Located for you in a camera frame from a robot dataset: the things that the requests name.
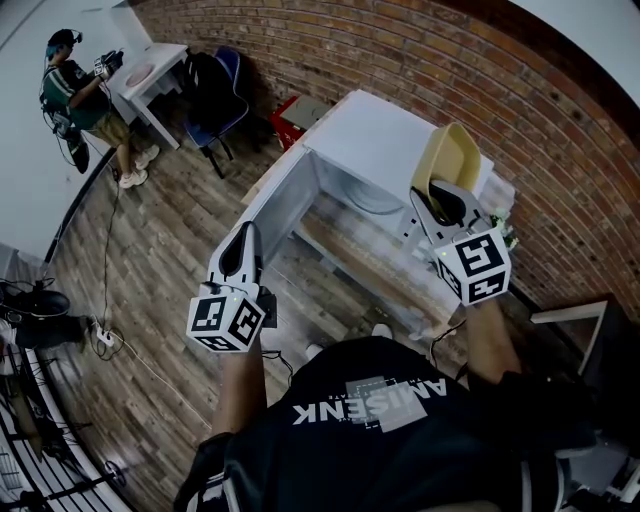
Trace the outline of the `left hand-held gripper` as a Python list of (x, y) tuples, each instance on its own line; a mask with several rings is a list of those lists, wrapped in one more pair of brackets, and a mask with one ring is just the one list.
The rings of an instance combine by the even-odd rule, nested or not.
[(248, 352), (263, 328), (277, 327), (277, 299), (260, 282), (260, 230), (252, 221), (234, 228), (214, 250), (206, 283), (191, 299), (186, 335), (211, 352)]

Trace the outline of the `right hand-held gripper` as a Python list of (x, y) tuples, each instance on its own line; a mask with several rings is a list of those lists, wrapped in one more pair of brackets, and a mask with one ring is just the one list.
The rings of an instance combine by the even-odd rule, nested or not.
[(511, 261), (506, 244), (500, 230), (482, 216), (480, 203), (469, 190), (434, 180), (434, 206), (415, 187), (409, 197), (431, 242), (437, 275), (463, 305), (507, 290)]

